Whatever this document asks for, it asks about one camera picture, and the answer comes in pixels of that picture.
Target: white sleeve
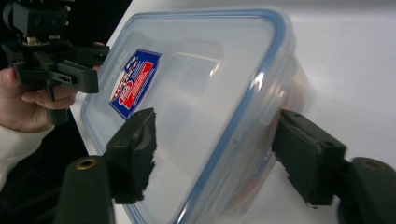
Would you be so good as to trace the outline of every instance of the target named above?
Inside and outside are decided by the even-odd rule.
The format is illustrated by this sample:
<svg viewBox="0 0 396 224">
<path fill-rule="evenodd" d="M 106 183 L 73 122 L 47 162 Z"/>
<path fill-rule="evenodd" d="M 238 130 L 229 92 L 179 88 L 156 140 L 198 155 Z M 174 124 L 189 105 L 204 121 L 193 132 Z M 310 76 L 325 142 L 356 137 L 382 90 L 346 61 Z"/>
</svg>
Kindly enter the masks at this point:
<svg viewBox="0 0 396 224">
<path fill-rule="evenodd" d="M 43 138 L 53 128 L 41 133 L 19 133 L 0 126 L 0 191 L 12 168 L 19 161 L 32 155 L 40 147 Z"/>
</svg>

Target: black plastic part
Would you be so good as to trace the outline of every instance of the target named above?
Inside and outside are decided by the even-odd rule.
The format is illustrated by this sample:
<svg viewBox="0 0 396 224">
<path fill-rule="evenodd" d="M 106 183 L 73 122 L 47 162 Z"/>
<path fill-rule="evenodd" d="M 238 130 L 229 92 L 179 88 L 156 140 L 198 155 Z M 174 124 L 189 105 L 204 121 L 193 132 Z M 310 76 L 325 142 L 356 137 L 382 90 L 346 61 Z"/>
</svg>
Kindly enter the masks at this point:
<svg viewBox="0 0 396 224">
<path fill-rule="evenodd" d="M 48 5 L 13 4 L 13 26 L 26 36 L 59 35 L 67 22 L 67 9 Z"/>
<path fill-rule="evenodd" d="M 90 156 L 67 167 L 54 224 L 115 223 L 105 159 Z"/>
<path fill-rule="evenodd" d="M 333 172 L 344 162 L 345 145 L 304 116 L 282 110 L 272 149 L 307 203 L 332 203 Z"/>
<path fill-rule="evenodd" d="M 60 109 L 60 110 L 46 109 L 46 111 L 47 111 L 47 118 L 49 120 L 49 123 L 53 125 L 65 124 L 69 120 L 66 109 Z"/>
<path fill-rule="evenodd" d="M 8 62 L 15 68 L 19 82 L 32 89 L 47 89 L 52 101 L 55 101 L 53 87 L 56 85 L 64 85 L 86 93 L 99 92 L 96 71 L 68 61 L 70 59 L 77 62 L 80 58 L 72 49 L 69 41 L 55 41 L 49 46 L 33 48 L 15 41 L 3 44 Z M 83 55 L 86 57 L 83 63 L 101 64 L 109 49 L 108 47 L 83 48 L 78 53 L 82 52 L 85 52 Z M 66 110 L 47 109 L 47 114 L 51 124 L 60 125 L 68 121 Z"/>
<path fill-rule="evenodd" d="M 143 200 L 157 148 L 153 108 L 132 114 L 107 144 L 104 155 L 116 203 Z"/>
<path fill-rule="evenodd" d="M 390 166 L 369 158 L 355 158 L 344 177 L 347 188 L 337 194 L 341 199 L 340 224 L 396 223 L 396 173 Z"/>
</svg>

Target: white background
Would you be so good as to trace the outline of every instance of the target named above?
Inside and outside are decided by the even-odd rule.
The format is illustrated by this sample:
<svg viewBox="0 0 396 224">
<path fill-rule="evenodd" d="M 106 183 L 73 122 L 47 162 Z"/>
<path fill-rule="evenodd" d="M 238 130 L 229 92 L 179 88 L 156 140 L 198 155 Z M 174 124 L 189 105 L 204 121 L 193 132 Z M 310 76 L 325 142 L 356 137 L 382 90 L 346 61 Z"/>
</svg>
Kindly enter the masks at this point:
<svg viewBox="0 0 396 224">
<path fill-rule="evenodd" d="M 396 167 L 396 1 L 392 0 L 134 0 L 109 41 L 135 13 L 198 7 L 280 7 L 290 17 L 296 58 L 308 78 L 303 115 L 347 145 L 346 159 L 368 157 Z M 72 111 L 79 119 L 84 94 Z M 307 206 L 278 163 L 257 198 L 248 223 L 338 223 L 333 206 Z M 116 206 L 119 224 L 130 223 Z"/>
</svg>

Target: finger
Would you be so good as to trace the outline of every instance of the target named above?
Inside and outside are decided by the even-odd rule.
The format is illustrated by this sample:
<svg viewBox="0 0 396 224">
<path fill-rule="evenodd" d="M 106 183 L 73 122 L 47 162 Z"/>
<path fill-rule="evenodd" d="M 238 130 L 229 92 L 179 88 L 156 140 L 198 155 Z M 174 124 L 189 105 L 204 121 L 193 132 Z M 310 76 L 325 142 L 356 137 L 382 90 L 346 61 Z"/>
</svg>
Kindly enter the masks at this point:
<svg viewBox="0 0 396 224">
<path fill-rule="evenodd" d="M 53 92 L 55 95 L 55 101 L 59 101 L 65 98 L 68 98 L 70 96 L 76 96 L 77 91 L 66 88 L 63 86 L 56 86 L 53 88 Z M 40 91 L 29 91 L 26 92 L 22 96 L 22 100 L 27 102 L 27 103 L 37 103 L 37 104 L 44 104 L 45 102 L 50 102 L 51 99 L 47 93 L 46 90 L 40 90 Z"/>
<path fill-rule="evenodd" d="M 70 96 L 56 101 L 39 101 L 35 102 L 47 109 L 67 109 L 76 101 L 76 96 Z"/>
<path fill-rule="evenodd" d="M 100 66 L 99 66 L 99 65 L 94 66 L 94 67 L 93 67 L 93 70 L 95 70 L 95 71 L 98 73 L 99 70 L 100 70 Z"/>
<path fill-rule="evenodd" d="M 13 68 L 0 70 L 0 91 L 6 97 L 12 97 L 21 92 L 17 74 Z"/>
</svg>

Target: black mount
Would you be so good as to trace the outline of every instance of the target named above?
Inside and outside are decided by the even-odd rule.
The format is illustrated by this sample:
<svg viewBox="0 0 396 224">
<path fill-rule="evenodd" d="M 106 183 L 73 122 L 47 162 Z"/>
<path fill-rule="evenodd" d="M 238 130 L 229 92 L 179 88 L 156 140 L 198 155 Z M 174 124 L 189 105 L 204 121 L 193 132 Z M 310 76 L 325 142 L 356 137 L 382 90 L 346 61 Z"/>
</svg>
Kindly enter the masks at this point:
<svg viewBox="0 0 396 224">
<path fill-rule="evenodd" d="M 47 89 L 55 101 L 53 87 L 64 85 L 86 93 L 99 92 L 98 79 L 92 67 L 100 65 L 109 47 L 91 43 L 74 46 L 61 39 L 67 24 L 67 1 L 14 1 L 7 4 L 3 19 L 17 40 L 3 43 L 9 66 L 15 68 L 18 80 L 32 90 Z M 47 110 L 54 125 L 67 122 L 67 110 Z"/>
<path fill-rule="evenodd" d="M 396 223 L 396 173 L 382 161 L 344 160 L 347 147 L 301 114 L 282 110 L 272 144 L 306 203 L 340 198 L 341 224 Z"/>
</svg>

